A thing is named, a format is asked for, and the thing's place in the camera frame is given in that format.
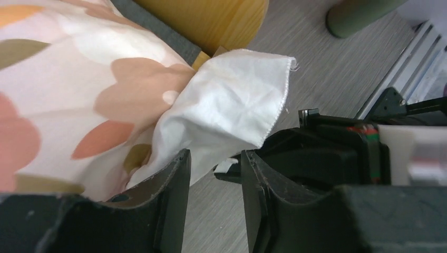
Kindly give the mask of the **large floral cushion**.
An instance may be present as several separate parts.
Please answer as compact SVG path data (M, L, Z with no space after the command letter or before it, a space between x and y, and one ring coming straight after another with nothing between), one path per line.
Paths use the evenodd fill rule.
M1 1L1 190L105 201L184 148L194 184L264 144L295 65L242 49L194 70L111 1Z

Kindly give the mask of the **wooden pet bed frame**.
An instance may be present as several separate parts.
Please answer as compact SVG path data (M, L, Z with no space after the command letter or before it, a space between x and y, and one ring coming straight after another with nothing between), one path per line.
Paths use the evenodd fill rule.
M197 70L220 53L245 48L268 10L264 0L112 1L127 19L154 32Z

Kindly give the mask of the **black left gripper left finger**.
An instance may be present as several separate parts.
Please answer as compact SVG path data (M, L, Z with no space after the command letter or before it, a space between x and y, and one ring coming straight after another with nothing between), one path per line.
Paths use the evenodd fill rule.
M191 155L96 202L78 194L1 194L1 252L180 252Z

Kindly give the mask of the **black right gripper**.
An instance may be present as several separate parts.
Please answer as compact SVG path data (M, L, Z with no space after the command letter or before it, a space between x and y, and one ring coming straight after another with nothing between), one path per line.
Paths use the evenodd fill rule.
M391 184L390 150L380 142L378 124L372 120L302 110L298 127L274 133L249 154L267 165L260 177L275 190Z

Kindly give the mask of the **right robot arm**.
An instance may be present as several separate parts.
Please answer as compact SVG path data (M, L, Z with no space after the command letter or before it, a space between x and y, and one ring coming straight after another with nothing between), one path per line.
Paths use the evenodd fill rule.
M407 103L387 88L363 119L301 110L299 127L256 150L273 170L324 193L343 184L446 186L446 98Z

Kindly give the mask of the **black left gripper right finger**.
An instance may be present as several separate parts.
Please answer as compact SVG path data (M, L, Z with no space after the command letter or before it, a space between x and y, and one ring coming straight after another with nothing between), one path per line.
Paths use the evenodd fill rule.
M316 194L241 154L250 252L446 252L446 188L338 186Z

